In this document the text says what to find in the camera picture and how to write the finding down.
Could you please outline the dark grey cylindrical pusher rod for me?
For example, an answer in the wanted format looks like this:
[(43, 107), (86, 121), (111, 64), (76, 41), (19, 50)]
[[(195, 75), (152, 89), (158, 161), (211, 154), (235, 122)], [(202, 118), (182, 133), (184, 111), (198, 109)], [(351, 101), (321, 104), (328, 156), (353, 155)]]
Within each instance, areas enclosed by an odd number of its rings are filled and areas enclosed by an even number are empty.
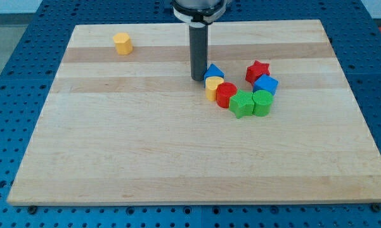
[(203, 81), (207, 71), (208, 26), (189, 26), (191, 77), (194, 81)]

